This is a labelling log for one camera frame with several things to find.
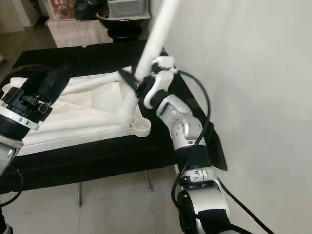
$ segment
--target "floor tile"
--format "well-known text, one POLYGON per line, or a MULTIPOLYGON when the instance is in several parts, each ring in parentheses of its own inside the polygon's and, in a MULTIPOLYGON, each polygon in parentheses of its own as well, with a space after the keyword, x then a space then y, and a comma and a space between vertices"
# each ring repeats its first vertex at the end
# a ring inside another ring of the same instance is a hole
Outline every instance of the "floor tile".
POLYGON ((177 173, 175 171, 174 166, 168 166, 163 168, 163 174, 166 182, 166 186, 169 190, 171 190, 173 183, 176 180, 177 173))
POLYGON ((8 62, 0 69, 0 82, 10 72, 23 51, 56 48, 52 35, 43 25, 34 30, 0 35, 0 53, 8 62))
POLYGON ((80 234, 179 234, 178 211, 167 190, 116 194, 84 204, 80 234))
MULTIPOLYGON (((155 191, 166 188, 163 169, 149 170, 155 191)), ((97 201, 116 194, 140 193, 148 191, 144 172, 115 175, 84 182, 83 201, 97 201)))
MULTIPOLYGON (((12 198, 15 193, 1 195, 1 201, 12 198)), ((78 206, 77 184, 23 191, 20 197, 3 208, 6 217, 32 214, 41 211, 78 206)))

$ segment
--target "white pole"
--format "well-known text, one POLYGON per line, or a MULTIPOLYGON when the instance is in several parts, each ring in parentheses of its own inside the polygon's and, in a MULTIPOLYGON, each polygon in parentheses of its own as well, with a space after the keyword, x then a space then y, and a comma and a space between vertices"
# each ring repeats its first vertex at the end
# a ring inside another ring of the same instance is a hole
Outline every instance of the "white pole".
MULTIPOLYGON (((180 0, 164 0, 135 72, 138 80, 142 81, 145 76, 150 74, 152 61, 161 53, 179 4, 180 0)), ((129 91, 117 111, 117 121, 129 124, 137 103, 138 99, 134 92, 129 91)))

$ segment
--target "white storage box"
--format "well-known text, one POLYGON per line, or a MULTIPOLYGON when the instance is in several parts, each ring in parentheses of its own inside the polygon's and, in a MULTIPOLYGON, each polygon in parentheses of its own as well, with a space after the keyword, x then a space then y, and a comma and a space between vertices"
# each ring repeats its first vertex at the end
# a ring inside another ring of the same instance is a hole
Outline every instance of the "white storage box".
POLYGON ((148 11, 147 0, 107 0, 110 17, 128 18, 144 15, 148 11))

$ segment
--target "black cloth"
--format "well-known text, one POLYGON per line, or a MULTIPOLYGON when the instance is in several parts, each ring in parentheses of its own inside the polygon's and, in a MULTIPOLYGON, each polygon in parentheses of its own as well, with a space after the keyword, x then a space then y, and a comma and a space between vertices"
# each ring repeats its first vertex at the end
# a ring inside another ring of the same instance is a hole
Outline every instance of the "black cloth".
POLYGON ((2 208, 0 207, 0 233, 4 233, 5 229, 6 229, 6 223, 5 223, 4 216, 2 214, 2 208))
MULTIPOLYGON (((29 64, 57 65, 66 62, 72 66, 72 77, 108 73, 126 66, 136 67, 145 43, 134 41, 26 51, 13 68, 29 64)), ((0 84, 0 88, 9 79, 7 77, 0 84)), ((169 92, 184 100, 202 123, 205 121, 204 113, 180 75, 175 75, 169 92)), ((177 164, 178 158, 174 154, 167 127, 155 115, 154 110, 146 109, 142 104, 139 106, 142 115, 152 123, 151 133, 147 137, 122 136, 16 157, 14 164, 24 174, 24 189, 88 181, 177 164)), ((221 152, 224 157, 215 131, 212 138, 216 142, 214 150, 217 149, 217 154, 221 152)), ((17 191, 19 186, 20 177, 13 170, 9 169, 0 178, 0 193, 17 191)))

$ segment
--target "poster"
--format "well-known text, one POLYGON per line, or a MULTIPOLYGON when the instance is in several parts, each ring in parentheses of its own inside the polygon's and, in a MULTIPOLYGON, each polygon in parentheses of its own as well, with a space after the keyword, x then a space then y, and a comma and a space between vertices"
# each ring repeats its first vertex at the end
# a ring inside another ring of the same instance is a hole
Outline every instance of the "poster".
POLYGON ((50 0, 55 20, 74 20, 74 0, 50 0))

